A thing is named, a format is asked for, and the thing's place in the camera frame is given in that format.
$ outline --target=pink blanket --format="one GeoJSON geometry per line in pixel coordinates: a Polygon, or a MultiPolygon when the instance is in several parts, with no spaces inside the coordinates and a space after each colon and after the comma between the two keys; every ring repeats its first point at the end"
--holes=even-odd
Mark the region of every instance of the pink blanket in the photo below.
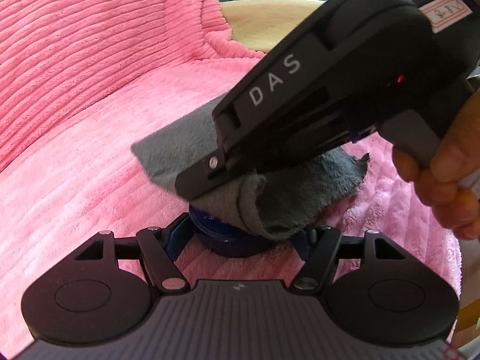
{"type": "MultiPolygon", "coordinates": [[[[185,210],[148,182],[130,145],[231,88],[263,56],[229,38],[217,0],[0,2],[0,352],[31,341],[20,299],[45,270],[100,230],[131,236],[185,210]]],[[[459,293],[458,243],[396,176],[390,146],[375,135],[346,149],[370,152],[369,173],[318,220],[351,235],[384,231],[459,293]]],[[[191,282],[289,282],[301,262],[287,246],[238,260],[193,240],[178,266],[191,282]]]]}

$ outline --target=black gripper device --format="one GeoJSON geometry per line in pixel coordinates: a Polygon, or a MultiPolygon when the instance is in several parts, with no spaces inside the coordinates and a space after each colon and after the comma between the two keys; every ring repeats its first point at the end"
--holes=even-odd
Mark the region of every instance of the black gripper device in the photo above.
{"type": "MultiPolygon", "coordinates": [[[[176,192],[191,202],[376,131],[428,167],[479,58],[480,0],[328,0],[213,110],[217,149],[176,192]]],[[[480,198],[480,170],[460,185],[480,198]]]]}
{"type": "Polygon", "coordinates": [[[174,264],[195,233],[188,214],[135,237],[98,233],[23,295],[35,341],[15,360],[462,359],[445,341],[458,298],[440,276],[379,231],[307,230],[315,248],[288,287],[190,288],[174,264]],[[125,259],[145,281],[118,268],[125,259]],[[361,265],[334,281],[341,259],[361,265]]]}

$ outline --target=human hand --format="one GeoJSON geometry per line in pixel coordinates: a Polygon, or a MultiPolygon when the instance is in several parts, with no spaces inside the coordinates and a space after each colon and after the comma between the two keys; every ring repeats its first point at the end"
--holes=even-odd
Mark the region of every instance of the human hand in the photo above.
{"type": "Polygon", "coordinates": [[[393,162],[406,182],[413,182],[420,201],[432,207],[437,221],[459,239],[480,238],[480,204],[457,182],[480,168],[480,91],[462,107],[441,142],[430,168],[397,148],[393,162]]]}

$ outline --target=label sticker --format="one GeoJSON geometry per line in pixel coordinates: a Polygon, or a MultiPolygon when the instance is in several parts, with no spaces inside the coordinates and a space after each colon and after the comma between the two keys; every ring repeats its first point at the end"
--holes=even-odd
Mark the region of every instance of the label sticker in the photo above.
{"type": "Polygon", "coordinates": [[[462,0],[435,0],[420,8],[431,22],[433,33],[438,33],[472,13],[462,0]]]}

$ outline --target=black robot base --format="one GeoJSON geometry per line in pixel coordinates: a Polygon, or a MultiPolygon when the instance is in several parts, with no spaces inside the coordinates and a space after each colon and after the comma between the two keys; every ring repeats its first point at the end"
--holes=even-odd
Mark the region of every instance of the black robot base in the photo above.
{"type": "Polygon", "coordinates": [[[282,280],[198,280],[174,261],[195,228],[188,214],[136,237],[100,232],[25,292],[35,341],[16,360],[464,359],[445,341],[453,288],[376,230],[331,227],[287,287],[282,280]],[[146,281],[118,268],[138,259],[146,281]],[[359,269],[333,282],[340,259],[359,269]]]}

